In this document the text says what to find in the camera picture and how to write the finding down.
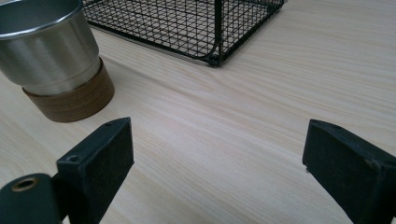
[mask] cork base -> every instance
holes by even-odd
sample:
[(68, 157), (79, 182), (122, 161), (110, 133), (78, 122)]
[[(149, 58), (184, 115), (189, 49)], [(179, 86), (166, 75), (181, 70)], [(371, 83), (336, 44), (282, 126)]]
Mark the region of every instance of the cork base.
[(114, 86), (103, 64), (86, 84), (58, 95), (40, 96), (23, 91), (48, 118), (57, 122), (85, 119), (104, 108), (113, 98)]

